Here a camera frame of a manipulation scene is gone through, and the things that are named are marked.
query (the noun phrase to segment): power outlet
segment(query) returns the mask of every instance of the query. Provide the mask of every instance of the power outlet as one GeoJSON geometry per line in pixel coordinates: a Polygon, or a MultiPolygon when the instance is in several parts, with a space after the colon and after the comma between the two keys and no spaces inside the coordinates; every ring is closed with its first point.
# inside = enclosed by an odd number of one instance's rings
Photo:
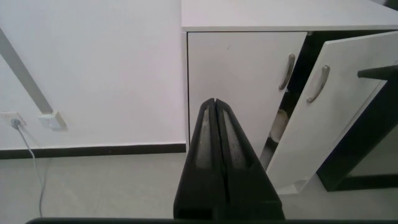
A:
{"type": "Polygon", "coordinates": [[[2,117],[3,120],[5,120],[10,126],[12,119],[18,119],[22,126],[26,125],[25,121],[21,118],[18,112],[0,112],[0,117],[2,117]]]}

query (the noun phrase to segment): plug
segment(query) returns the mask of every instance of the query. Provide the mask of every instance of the plug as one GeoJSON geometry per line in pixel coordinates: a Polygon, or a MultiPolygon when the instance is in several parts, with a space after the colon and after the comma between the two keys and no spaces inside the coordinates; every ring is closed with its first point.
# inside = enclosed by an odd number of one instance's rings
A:
{"type": "Polygon", "coordinates": [[[11,120],[11,126],[15,129],[15,130],[19,130],[19,126],[21,125],[21,121],[18,119],[13,118],[11,120]]]}

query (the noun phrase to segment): tile floor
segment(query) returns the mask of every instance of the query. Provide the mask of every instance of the tile floor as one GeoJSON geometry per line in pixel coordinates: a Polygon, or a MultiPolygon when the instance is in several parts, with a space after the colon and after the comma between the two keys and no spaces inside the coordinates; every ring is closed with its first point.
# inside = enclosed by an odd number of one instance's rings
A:
{"type": "MultiPolygon", "coordinates": [[[[38,159],[43,215],[172,218],[184,162],[184,153],[38,159]]],[[[1,223],[38,217],[39,194],[31,159],[0,161],[1,223]]],[[[314,177],[281,200],[288,219],[398,219],[398,189],[328,193],[314,177]]]]}

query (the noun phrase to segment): open cabinet door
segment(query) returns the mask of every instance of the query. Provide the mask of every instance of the open cabinet door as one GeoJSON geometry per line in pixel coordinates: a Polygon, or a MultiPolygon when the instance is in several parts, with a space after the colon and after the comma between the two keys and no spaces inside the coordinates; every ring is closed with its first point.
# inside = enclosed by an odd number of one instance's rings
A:
{"type": "Polygon", "coordinates": [[[277,190],[302,190],[362,105],[386,82],[358,78],[358,72],[397,62],[398,32],[324,43],[267,168],[277,190]]]}

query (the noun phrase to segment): electrical cable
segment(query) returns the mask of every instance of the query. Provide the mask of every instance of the electrical cable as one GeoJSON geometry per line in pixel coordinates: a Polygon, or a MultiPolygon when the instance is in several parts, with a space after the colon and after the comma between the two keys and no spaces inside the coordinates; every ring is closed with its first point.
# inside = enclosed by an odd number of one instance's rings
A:
{"type": "Polygon", "coordinates": [[[25,143],[25,145],[26,145],[26,147],[27,147],[27,150],[29,150],[29,152],[30,152],[30,154],[32,155],[32,158],[33,158],[33,166],[34,166],[34,168],[35,168],[35,170],[36,170],[37,177],[39,178],[40,185],[42,186],[42,190],[41,190],[41,192],[40,192],[40,199],[39,199],[39,213],[40,213],[40,217],[43,217],[43,215],[42,215],[42,201],[43,201],[43,193],[44,193],[45,185],[44,185],[44,183],[42,182],[42,179],[41,179],[41,177],[40,177],[40,175],[39,175],[39,172],[38,172],[38,170],[37,170],[37,167],[36,167],[36,157],[35,157],[35,154],[34,154],[34,153],[32,152],[32,150],[30,149],[30,147],[29,147],[29,145],[28,145],[28,143],[27,143],[27,141],[26,141],[26,139],[25,139],[24,134],[23,134],[22,131],[19,129],[19,126],[20,126],[20,125],[21,125],[21,121],[19,121],[18,119],[12,119],[12,120],[11,120],[11,126],[12,126],[15,130],[17,130],[17,131],[19,132],[19,134],[20,134],[21,137],[22,137],[22,140],[24,140],[24,143],[25,143]]]}

